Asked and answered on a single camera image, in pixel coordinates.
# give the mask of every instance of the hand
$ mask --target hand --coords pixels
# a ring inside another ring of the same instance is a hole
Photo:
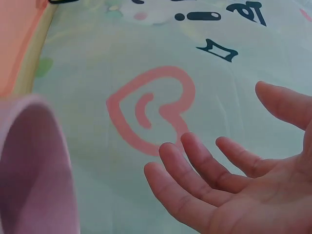
[[[311,234],[312,97],[263,82],[256,93],[275,117],[305,131],[300,154],[261,159],[228,138],[218,138],[218,148],[247,177],[233,175],[187,133],[181,141],[198,174],[175,145],[165,143],[159,149],[165,169],[149,163],[145,176],[168,212],[200,233]]]

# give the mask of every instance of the finger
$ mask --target finger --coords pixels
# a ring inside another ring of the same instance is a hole
[[[147,164],[144,173],[155,197],[174,218],[200,233],[206,230],[215,206],[190,195],[157,163]]]
[[[159,149],[159,154],[167,172],[183,189],[194,197],[219,207],[233,196],[231,193],[212,189],[193,170],[175,145],[163,144]]]
[[[280,162],[277,159],[262,159],[227,137],[218,138],[216,145],[233,165],[251,178],[264,176]]]
[[[312,119],[312,97],[287,88],[258,82],[256,94],[275,117],[305,130]]]
[[[191,164],[212,188],[239,193],[252,180],[245,176],[231,174],[212,157],[194,134],[184,134],[181,141]]]

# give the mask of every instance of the pink object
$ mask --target pink object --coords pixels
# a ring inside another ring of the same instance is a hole
[[[308,21],[312,22],[312,18],[308,15],[308,13],[305,10],[300,9],[300,12]]]
[[[0,148],[0,233],[79,234],[66,141],[42,98],[0,100]]]
[[[183,91],[179,100],[161,105],[158,112],[160,116],[174,128],[176,132],[175,144],[183,151],[180,137],[185,132],[189,132],[189,129],[181,114],[191,107],[195,99],[196,90],[192,78],[182,69],[174,66],[161,66],[151,69],[135,77],[106,100],[106,106],[111,121],[121,137],[133,148],[152,156],[159,156],[159,145],[145,141],[133,131],[121,111],[120,103],[127,98],[128,95],[136,92],[142,86],[161,78],[174,78],[182,85]],[[145,114],[145,107],[149,101],[153,100],[153,96],[153,93],[144,94],[135,107],[139,124],[147,129],[149,129],[152,124]]]
[[[0,96],[9,95],[47,0],[0,0]]]
[[[138,12],[135,14],[134,18],[136,20],[145,20],[147,18],[147,13],[145,12]]]

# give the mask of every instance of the pink dot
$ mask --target pink dot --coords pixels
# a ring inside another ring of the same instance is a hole
[[[145,20],[147,18],[147,13],[145,12],[138,12],[135,14],[134,18],[136,20]]]
[[[305,12],[303,9],[300,9],[301,14],[310,22],[312,22],[312,18]]]

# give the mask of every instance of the light green fabric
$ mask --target light green fabric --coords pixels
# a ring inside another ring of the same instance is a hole
[[[170,217],[148,187],[143,166],[159,158],[128,144],[106,106],[113,93],[153,68],[176,66],[192,78],[195,98],[181,116],[233,173],[241,174],[216,148],[219,136],[231,137],[264,158],[284,158],[301,151],[303,132],[272,117],[257,100],[254,86],[264,80],[312,94],[309,1],[260,1],[267,27],[257,16],[252,22],[237,11],[226,10],[229,4],[245,3],[242,0],[145,0],[144,4],[80,0],[58,8],[34,92],[52,103],[63,125],[82,234],[194,233]],[[218,12],[222,19],[174,18],[177,13],[194,11]],[[142,12],[147,18],[136,20],[134,15]],[[238,55],[228,62],[197,49],[206,46],[206,39]],[[135,115],[137,101],[148,92],[154,94],[145,109],[151,129],[140,126]],[[120,108],[142,139],[153,144],[175,142],[174,129],[158,109],[177,101],[181,93],[176,79],[157,79],[128,95]]]

